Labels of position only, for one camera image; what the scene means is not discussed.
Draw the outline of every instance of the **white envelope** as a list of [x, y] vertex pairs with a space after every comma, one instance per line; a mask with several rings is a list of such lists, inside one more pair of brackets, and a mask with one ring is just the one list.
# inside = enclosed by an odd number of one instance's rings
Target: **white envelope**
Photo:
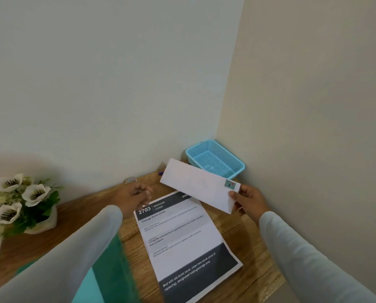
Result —
[[[231, 183], [231, 188], [225, 186], [226, 181]], [[168, 162], [160, 183], [182, 191], [228, 214], [231, 214], [234, 205], [234, 200], [228, 193], [232, 190], [235, 192], [240, 190], [240, 183], [173, 158]]]

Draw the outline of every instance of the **flower pot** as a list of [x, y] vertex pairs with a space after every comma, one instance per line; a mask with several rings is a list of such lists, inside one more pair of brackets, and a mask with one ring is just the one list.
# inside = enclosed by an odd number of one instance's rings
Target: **flower pot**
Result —
[[52, 207], [52, 211], [50, 212], [50, 216], [48, 219], [37, 223], [35, 227], [32, 229], [27, 228], [24, 233], [33, 234], [33, 235], [42, 233], [44, 231], [47, 231], [48, 229], [53, 229], [56, 226], [56, 222], [57, 222], [57, 209], [56, 209], [56, 205], [54, 205]]

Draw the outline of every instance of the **green cloth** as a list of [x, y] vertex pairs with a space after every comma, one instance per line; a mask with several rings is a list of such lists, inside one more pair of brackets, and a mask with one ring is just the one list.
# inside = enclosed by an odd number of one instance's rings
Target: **green cloth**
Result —
[[[17, 274], [35, 261], [22, 266]], [[81, 283], [72, 303], [139, 303], [139, 294], [118, 235]]]

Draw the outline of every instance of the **blue plastic basket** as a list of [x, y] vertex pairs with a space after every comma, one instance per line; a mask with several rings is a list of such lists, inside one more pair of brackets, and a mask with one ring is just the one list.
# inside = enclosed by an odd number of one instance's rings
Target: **blue plastic basket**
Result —
[[185, 152], [191, 165], [230, 180], [245, 169], [241, 160], [212, 139], [202, 141]]

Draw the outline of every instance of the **gray sleeve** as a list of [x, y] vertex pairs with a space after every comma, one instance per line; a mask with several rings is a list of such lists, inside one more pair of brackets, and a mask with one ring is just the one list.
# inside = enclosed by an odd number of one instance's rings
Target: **gray sleeve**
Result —
[[376, 302], [376, 296], [328, 260], [277, 214], [264, 213], [261, 236], [302, 302]]
[[0, 303], [71, 302], [88, 270], [119, 231], [122, 212], [109, 205], [0, 288]]

